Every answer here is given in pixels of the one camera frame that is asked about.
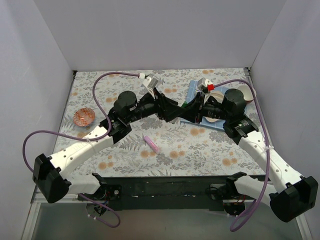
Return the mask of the pink highlighter pen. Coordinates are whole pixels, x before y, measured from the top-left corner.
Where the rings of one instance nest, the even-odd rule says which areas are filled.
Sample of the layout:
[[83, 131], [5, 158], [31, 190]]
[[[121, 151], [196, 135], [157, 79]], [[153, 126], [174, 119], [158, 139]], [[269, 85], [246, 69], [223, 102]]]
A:
[[151, 140], [150, 137], [144, 136], [143, 139], [156, 154], [160, 153], [160, 148]]

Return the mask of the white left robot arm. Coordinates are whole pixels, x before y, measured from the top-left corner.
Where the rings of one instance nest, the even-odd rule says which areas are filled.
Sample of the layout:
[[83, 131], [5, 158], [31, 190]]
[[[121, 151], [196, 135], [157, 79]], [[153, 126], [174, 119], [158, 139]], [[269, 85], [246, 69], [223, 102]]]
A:
[[47, 202], [55, 203], [71, 190], [70, 174], [96, 153], [128, 135], [132, 130], [131, 123], [151, 115], [170, 122], [184, 112], [176, 101], [157, 90], [146, 93], [140, 100], [134, 92], [124, 91], [114, 102], [107, 118], [81, 141], [51, 156], [39, 155], [34, 161], [33, 181]]

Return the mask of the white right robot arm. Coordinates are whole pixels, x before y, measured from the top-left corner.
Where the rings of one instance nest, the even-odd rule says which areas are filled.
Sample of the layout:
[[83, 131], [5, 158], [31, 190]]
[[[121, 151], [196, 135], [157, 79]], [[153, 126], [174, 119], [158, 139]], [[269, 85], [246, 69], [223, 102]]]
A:
[[287, 223], [315, 206], [318, 182], [293, 169], [270, 145], [257, 125], [247, 117], [247, 103], [238, 89], [228, 89], [221, 102], [198, 92], [182, 105], [181, 118], [199, 123], [202, 118], [224, 120], [223, 129], [240, 148], [246, 151], [265, 172], [267, 182], [258, 181], [244, 172], [227, 178], [226, 184], [216, 189], [215, 198], [237, 199], [245, 195], [270, 206], [273, 213]]

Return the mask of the red white mug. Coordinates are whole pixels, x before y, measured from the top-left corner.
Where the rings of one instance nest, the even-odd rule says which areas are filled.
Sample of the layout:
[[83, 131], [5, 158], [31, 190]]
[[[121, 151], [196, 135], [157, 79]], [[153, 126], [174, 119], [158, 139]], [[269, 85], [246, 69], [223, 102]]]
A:
[[251, 88], [248, 85], [243, 84], [243, 85], [238, 86], [237, 90], [242, 92], [243, 99], [245, 100], [247, 105], [254, 101], [254, 97], [256, 97], [255, 89], [253, 89], [253, 91], [251, 91]]

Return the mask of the beige blue-ringed plate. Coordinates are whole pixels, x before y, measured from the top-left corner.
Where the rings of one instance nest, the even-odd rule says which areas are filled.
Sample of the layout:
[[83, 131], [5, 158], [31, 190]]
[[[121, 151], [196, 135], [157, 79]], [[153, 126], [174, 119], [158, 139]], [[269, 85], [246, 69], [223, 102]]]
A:
[[[223, 98], [224, 98], [224, 94], [220, 91], [212, 91], [211, 93], [208, 93], [205, 98], [204, 98], [204, 102], [206, 103], [208, 101], [208, 99], [210, 97], [213, 97], [218, 103], [222, 103], [223, 102]], [[209, 123], [214, 123], [219, 121], [219, 119], [216, 118], [210, 118], [210, 117], [205, 117], [205, 119], [209, 122]]]

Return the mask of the blue checkered cloth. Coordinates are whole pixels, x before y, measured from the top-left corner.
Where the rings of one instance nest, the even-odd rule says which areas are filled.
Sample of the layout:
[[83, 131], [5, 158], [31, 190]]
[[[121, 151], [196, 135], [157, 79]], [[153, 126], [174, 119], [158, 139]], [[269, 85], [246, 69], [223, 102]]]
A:
[[[186, 104], [189, 103], [191, 100], [193, 100], [193, 98], [195, 97], [195, 95], [198, 91], [198, 89], [197, 89], [198, 84], [197, 83], [198, 83], [197, 80], [192, 80], [190, 82], [189, 88], [187, 91], [187, 95], [186, 95], [186, 99], [185, 99]], [[228, 88], [224, 87], [224, 86], [220, 86], [220, 87], [217, 87], [215, 90], [224, 94], [228, 90]], [[217, 130], [217, 131], [224, 131], [224, 129], [223, 129], [224, 122], [225, 122], [224, 120], [219, 120], [219, 119], [215, 122], [209, 122], [208, 120], [206, 120], [203, 117], [202, 121], [199, 123], [199, 125], [202, 127]]]

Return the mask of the red patterned small bowl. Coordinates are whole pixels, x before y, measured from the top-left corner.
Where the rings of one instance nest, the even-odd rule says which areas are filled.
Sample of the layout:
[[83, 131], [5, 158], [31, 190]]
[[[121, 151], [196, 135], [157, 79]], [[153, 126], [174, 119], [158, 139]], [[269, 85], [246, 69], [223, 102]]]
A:
[[93, 109], [85, 107], [77, 110], [73, 115], [73, 123], [78, 127], [87, 127], [95, 120], [96, 114]]

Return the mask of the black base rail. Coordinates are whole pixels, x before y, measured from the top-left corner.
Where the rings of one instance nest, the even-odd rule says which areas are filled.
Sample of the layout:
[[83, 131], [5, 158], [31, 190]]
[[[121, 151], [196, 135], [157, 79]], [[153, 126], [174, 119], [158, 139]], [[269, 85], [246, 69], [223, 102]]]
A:
[[223, 211], [250, 200], [227, 188], [228, 176], [103, 177], [102, 186], [78, 200], [107, 202], [115, 211], [207, 209]]

